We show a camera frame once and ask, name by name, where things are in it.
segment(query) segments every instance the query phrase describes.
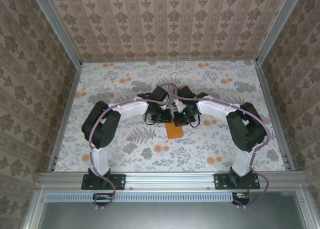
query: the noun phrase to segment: floral wallpaper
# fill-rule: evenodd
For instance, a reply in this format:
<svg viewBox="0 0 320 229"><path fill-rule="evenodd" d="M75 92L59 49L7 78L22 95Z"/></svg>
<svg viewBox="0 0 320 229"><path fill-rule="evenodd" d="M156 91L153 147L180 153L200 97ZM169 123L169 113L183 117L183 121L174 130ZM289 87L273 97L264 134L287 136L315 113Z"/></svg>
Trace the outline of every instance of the floral wallpaper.
<svg viewBox="0 0 320 229"><path fill-rule="evenodd" d="M0 0L0 228L23 224L74 73L36 0Z"/></svg>
<svg viewBox="0 0 320 229"><path fill-rule="evenodd" d="M263 62L298 170L320 209L320 0L299 0Z"/></svg>
<svg viewBox="0 0 320 229"><path fill-rule="evenodd" d="M82 61L254 58L284 0L49 0Z"/></svg>
<svg viewBox="0 0 320 229"><path fill-rule="evenodd" d="M223 102L253 103L271 132L271 142L253 166L258 171L285 170L253 61L214 60L83 63L55 171L88 171L89 147L81 127L96 102L124 102L164 83L189 86ZM237 147L225 121L201 115L197 128L184 126L183 137L168 140L164 124L149 126L143 117L119 123L106 148L113 172L225 172L235 160Z"/></svg>

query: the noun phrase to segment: orange flower pattern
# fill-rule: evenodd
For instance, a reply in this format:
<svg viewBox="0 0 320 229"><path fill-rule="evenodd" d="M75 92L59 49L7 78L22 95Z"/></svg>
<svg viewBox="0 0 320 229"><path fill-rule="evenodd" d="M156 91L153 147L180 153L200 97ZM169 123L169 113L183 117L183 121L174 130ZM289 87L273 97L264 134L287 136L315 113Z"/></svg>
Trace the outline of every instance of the orange flower pattern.
<svg viewBox="0 0 320 229"><path fill-rule="evenodd" d="M188 85L196 94L205 92L223 102L254 103L274 135L252 61L84 63L56 171L88 169L90 161L84 155L89 148L81 125L96 102L123 102L168 82ZM168 140L164 124L148 126L142 115L122 121L107 148L112 171L228 171L237 148L227 123L209 115L200 119L197 128L184 126L183 137L173 140ZM256 170L284 170L274 136L271 142L258 153Z"/></svg>

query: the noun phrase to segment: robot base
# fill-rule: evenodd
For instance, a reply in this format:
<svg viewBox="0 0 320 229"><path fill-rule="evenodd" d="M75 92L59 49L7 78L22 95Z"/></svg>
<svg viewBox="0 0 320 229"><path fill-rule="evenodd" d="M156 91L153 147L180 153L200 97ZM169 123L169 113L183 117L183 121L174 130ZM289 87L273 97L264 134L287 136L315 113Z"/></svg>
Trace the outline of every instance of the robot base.
<svg viewBox="0 0 320 229"><path fill-rule="evenodd" d="M244 176L239 176L231 167L230 173L214 175L214 186L216 190L247 190L248 185L250 189L260 189L258 175L252 171Z"/></svg>
<svg viewBox="0 0 320 229"><path fill-rule="evenodd" d="M88 170L89 174L85 174L82 178L81 189L82 190L112 190L112 186L106 181L95 175L91 169ZM105 175L108 178L116 190L124 190L126 185L125 174L111 174L109 170Z"/></svg>

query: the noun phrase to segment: patterned wall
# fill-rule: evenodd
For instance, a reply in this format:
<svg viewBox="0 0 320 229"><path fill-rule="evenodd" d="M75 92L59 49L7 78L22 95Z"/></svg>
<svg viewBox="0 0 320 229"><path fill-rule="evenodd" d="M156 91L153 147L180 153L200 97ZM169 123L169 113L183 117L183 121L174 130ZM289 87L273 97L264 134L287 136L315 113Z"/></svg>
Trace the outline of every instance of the patterned wall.
<svg viewBox="0 0 320 229"><path fill-rule="evenodd" d="M320 208L320 0L299 0L263 62L298 170Z"/></svg>
<svg viewBox="0 0 320 229"><path fill-rule="evenodd" d="M74 73L36 0L0 0L0 228L28 212Z"/></svg>
<svg viewBox="0 0 320 229"><path fill-rule="evenodd" d="M254 58L284 0L50 0L82 61Z"/></svg>

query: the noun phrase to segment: wire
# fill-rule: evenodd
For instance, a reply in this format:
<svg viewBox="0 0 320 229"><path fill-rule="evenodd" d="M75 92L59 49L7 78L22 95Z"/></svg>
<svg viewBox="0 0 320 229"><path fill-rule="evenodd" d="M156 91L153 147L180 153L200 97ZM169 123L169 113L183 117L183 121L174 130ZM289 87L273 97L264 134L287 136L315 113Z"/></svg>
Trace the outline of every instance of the wire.
<svg viewBox="0 0 320 229"><path fill-rule="evenodd" d="M258 176L260 176L260 177L262 177L262 178L265 179L265 181L266 181L266 186L265 186L262 194L258 197L258 199L256 199L254 202L252 202L252 203L250 203L250 204L247 204L246 207L252 206L252 205L256 204L256 203L257 203L259 200L261 200L261 198L266 194L266 192L267 192L267 190L268 190L268 187L269 187L269 180L268 180L264 175L262 175L261 173L256 172L256 171L253 169L253 167L252 167L257 152L258 152L261 148L263 148L264 146L266 146L266 145L269 143L270 138L271 138L270 131L269 131L269 129L267 128L266 124L265 124L259 117L257 117L256 115L252 114L251 112L249 112L249 111L247 111L247 110L244 110L244 109L242 109L242 108L239 107L239 106L232 105L232 104L230 104L230 103L218 101L218 100L215 100L215 99L212 99L212 98L210 98L210 99L209 99L209 98L184 98L184 97L180 97L180 96L177 96L177 95L176 95L175 97L178 98L178 99L180 99L180 100L186 100L186 101L207 101L207 102L215 102L215 103L218 103L218 104L221 104L221 105L224 105L224 106L227 106L227 107L230 107L230 108L239 110L239 111L241 111L241 112L249 115L250 117L254 118L255 120L257 120L257 121L260 123L260 125L263 127L263 129L264 129L265 132L266 132L266 140L265 140L264 143L262 143L261 145L259 145L256 149L254 149L253 154L252 154L252 157L251 157L251 161L250 161L250 163L249 163L249 168L252 170L253 173L255 173L255 174L257 174Z"/></svg>
<svg viewBox="0 0 320 229"><path fill-rule="evenodd" d="M164 106L164 105L167 105L168 104L168 101L170 99L170 96L168 95L168 99L164 102L164 104L159 104L160 107Z"/></svg>
<svg viewBox="0 0 320 229"><path fill-rule="evenodd" d="M248 183L248 191L247 191L247 193L249 194L249 199L250 199L250 185L249 185L249 183Z"/></svg>
<svg viewBox="0 0 320 229"><path fill-rule="evenodd" d="M151 124L149 124L149 123L147 123L147 116L148 116L148 113L146 113L145 114L145 117L144 117L144 122L145 122L145 124L147 124L148 126L152 126L152 125L154 125L154 124L156 124L155 122L154 123L151 123Z"/></svg>
<svg viewBox="0 0 320 229"><path fill-rule="evenodd" d="M196 128L197 126L199 126L199 125L200 125L200 113L198 113L198 124L197 124L196 126L193 126L193 125L191 124L191 122L190 122L189 124L190 124L190 126L191 126L192 128Z"/></svg>
<svg viewBox="0 0 320 229"><path fill-rule="evenodd" d="M139 103L139 102L150 102L150 103L157 103L157 104L163 104L163 103L164 103L163 101L150 100L150 99L131 99L131 100L128 100L128 101L124 101L124 102L121 102L121 103L112 105L112 106L110 106L108 109L106 109L106 110L99 116L99 118L96 120L95 124L93 125L92 130L91 130L90 135L89 135L89 139L88 139L89 148L90 148L90 154L89 154L89 155L90 155L90 162L91 162L91 165L92 165L92 169L93 169L94 173L95 173L98 177L100 177L100 178L102 178L103 180L107 181L107 182L112 186L112 197L111 197L110 201L109 201L106 205L104 205L104 207L108 207L108 206L114 201L115 196L116 196L116 187L115 187L115 185L114 185L108 178L106 178L106 177L104 177L103 175L101 175L101 174L98 172L98 170L96 169L96 167L95 167L95 162L94 162L94 159L93 159L93 152L94 152L95 147L92 145L92 137L93 137L93 135L94 135L94 132L95 132L95 130L96 130L96 128L97 128L100 120L101 120L110 110L115 109L115 108L117 108L117 107L119 107L119 106L123 106L123 105L126 105L126 104L130 104L130 103L132 103L132 102L135 102L135 103ZM173 100L171 99L171 100L167 101L166 104L172 103L172 102L173 102ZM96 201L97 201L97 200L95 200L95 201L93 202L93 204L94 204L96 207L99 207L99 206L97 205Z"/></svg>
<svg viewBox="0 0 320 229"><path fill-rule="evenodd" d="M184 97L180 97L180 96L177 95L177 94L178 94L178 87L177 87L174 83L165 83L165 84L163 84L161 87L163 87L163 86L171 86L171 87L174 87L174 89L175 89L175 90L173 90L173 93L169 92L169 94L171 95L171 96L170 96L171 100L168 100L165 104L169 104L169 103L174 102L174 98L177 98L177 99L180 99L180 100L185 100L185 101L210 101L210 102L215 102L215 103L218 103L218 104L221 104L221 105L228 106L228 107L230 107L230 108L234 108L234 109L236 109L236 110L239 110L239 111L241 111L241 112L243 112L243 113L251 116L252 118L254 118L255 120L257 120L257 121L261 124L261 126L263 127L263 129L266 131L266 136L267 136L267 137L266 137L266 141L265 141L263 144L259 145L259 146L253 151L253 155L252 155L252 157L251 157L251 161L250 161L250 164L249 164L249 168L252 170L253 173L255 173L255 174L257 174L258 176L261 176L262 178L265 179L265 181L266 181L266 186L265 186L265 188L264 188L264 191L263 191L262 194L260 195L260 197L259 197L257 200L255 200L254 202L252 202L252 203L250 203L250 204L248 204L248 205L246 205L246 206L251 206L251 205L254 205L255 203L257 203L257 202L266 194L266 192L267 192L267 190L268 190L268 187L269 187L269 180L268 180L264 175L256 172L256 171L252 168L252 165L253 165L253 162L254 162L254 159L255 159L255 156L256 156L257 152L258 152L262 147L264 147L265 145L267 145L267 144L269 143L269 141L270 141L270 138L271 138L270 131L269 131L269 129L267 128L267 126L265 125L265 123L264 123L260 118L258 118L258 117L255 116L254 114L252 114L251 112L246 111L246 110L244 110L244 109L242 109L242 108L240 108L240 107L238 107L238 106L234 106L234 105L232 105L232 104L230 104L230 103L218 101L218 100L215 100L215 99L213 99L213 98L208 99L208 98L184 98ZM157 103L157 104L163 104L163 103L164 103L163 101L156 101L156 100L150 100L150 99L132 99L132 100L128 100L128 101L121 102L121 103L115 104L115 105L113 105L113 106L110 106L110 107L109 107L108 109L106 109L106 110L99 116L99 118L96 120L96 122L95 122L95 124L93 125L92 130L91 130L91 132L90 132L90 135L89 135L88 143L89 143L89 147L90 147L90 162L91 162L91 164L92 164L92 169L93 169L94 173L95 173L98 177L100 177L100 178L102 178L103 180L107 181L107 182L112 186L112 190L113 190L113 192L112 192L112 197L111 197L110 201L109 201L104 207L108 207L108 206L113 202L113 200L115 199L115 196L116 196L116 188L115 188L115 185L114 185L108 178L106 178L106 177L104 177L103 175L101 175L101 174L97 171L97 169L96 169L96 167L95 167L95 163L94 163L94 160L93 160L93 151L94 151L95 148L94 148L94 146L92 145L92 137L93 137L93 135L94 135L94 132L95 132L95 130L96 130L96 128L97 128L100 120L101 120L110 110L112 110L112 109L114 109L114 108L117 108L117 107L119 107L119 106L123 106L123 105L129 104L129 103L132 103L132 102L136 102L136 103L138 103L138 102L151 102L151 103ZM95 205L96 207L98 207L96 201L97 201L97 200L94 200L94 205Z"/></svg>

